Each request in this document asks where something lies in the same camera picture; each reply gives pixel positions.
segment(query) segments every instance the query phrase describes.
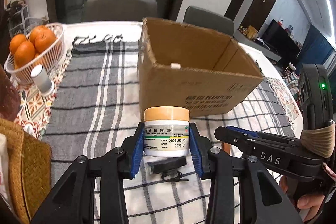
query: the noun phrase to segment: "jar label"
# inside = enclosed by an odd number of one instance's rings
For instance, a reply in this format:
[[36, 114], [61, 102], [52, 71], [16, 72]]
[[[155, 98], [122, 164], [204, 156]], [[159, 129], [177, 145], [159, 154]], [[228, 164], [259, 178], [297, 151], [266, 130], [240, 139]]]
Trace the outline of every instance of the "jar label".
[[189, 126], [164, 125], [145, 126], [145, 149], [157, 151], [188, 149]]

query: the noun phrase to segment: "wicker basket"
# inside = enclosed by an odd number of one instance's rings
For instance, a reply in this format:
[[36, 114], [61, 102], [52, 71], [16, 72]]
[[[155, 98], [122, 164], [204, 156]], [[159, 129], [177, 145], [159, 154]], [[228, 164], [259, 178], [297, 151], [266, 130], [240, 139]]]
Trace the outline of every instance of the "wicker basket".
[[50, 192], [51, 148], [13, 122], [0, 118], [0, 132], [7, 137], [9, 191], [16, 215], [29, 224]]
[[5, 62], [4, 69], [10, 73], [16, 81], [21, 85], [28, 85], [33, 82], [30, 73], [32, 69], [39, 62], [41, 63], [47, 72], [55, 67], [55, 65], [60, 61], [63, 56], [65, 45], [64, 45], [64, 29], [60, 23], [50, 23], [46, 27], [51, 29], [55, 36], [56, 41], [43, 53], [41, 53], [37, 58], [33, 59], [23, 67], [19, 69], [14, 69], [14, 56], [9, 54]]

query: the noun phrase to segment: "blue gripper pad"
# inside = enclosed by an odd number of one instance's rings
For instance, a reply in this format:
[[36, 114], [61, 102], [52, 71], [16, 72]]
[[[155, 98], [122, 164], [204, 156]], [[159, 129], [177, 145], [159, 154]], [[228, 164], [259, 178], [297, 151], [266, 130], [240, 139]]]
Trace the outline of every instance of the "blue gripper pad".
[[227, 129], [231, 129], [231, 130], [234, 130], [234, 131], [237, 131], [237, 132], [240, 132], [240, 133], [245, 133], [245, 134], [248, 134], [252, 137], [256, 137], [258, 138], [258, 132], [256, 131], [250, 131], [250, 130], [247, 130], [247, 129], [242, 129], [242, 128], [239, 128], [239, 127], [233, 127], [233, 126], [227, 126], [226, 127]]
[[132, 153], [132, 167], [130, 171], [131, 178], [135, 178], [135, 175], [139, 172], [143, 149], [144, 149], [144, 128], [142, 128], [141, 134], [138, 137], [134, 151]]
[[201, 178], [203, 175], [202, 157], [201, 157], [201, 153], [197, 146], [194, 132], [190, 126], [189, 126], [189, 148], [190, 148], [191, 157], [193, 159], [195, 172]]

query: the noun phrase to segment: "fruit basket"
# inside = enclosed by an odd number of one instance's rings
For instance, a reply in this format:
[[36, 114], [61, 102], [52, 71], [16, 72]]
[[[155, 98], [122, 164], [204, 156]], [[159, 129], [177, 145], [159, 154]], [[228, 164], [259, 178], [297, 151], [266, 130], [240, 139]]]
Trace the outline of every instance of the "fruit basket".
[[30, 73], [37, 64], [42, 64], [47, 72], [55, 67], [63, 56], [64, 45], [64, 29], [60, 23], [50, 23], [46, 27], [53, 31], [56, 41], [37, 58], [33, 59], [19, 69], [14, 68], [14, 56], [9, 54], [5, 62], [4, 69], [10, 73], [16, 81], [21, 85], [28, 85], [33, 82]]

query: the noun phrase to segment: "chair backrest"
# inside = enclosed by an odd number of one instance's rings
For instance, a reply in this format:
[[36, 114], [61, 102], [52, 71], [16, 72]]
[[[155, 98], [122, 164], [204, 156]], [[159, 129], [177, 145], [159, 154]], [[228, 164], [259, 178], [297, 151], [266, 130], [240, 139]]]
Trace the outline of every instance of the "chair backrest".
[[88, 0], [83, 7], [81, 22], [142, 21], [144, 17], [157, 15], [156, 0]]
[[233, 36], [235, 29], [231, 19], [196, 6], [189, 6], [187, 8], [183, 22], [214, 29], [230, 36]]

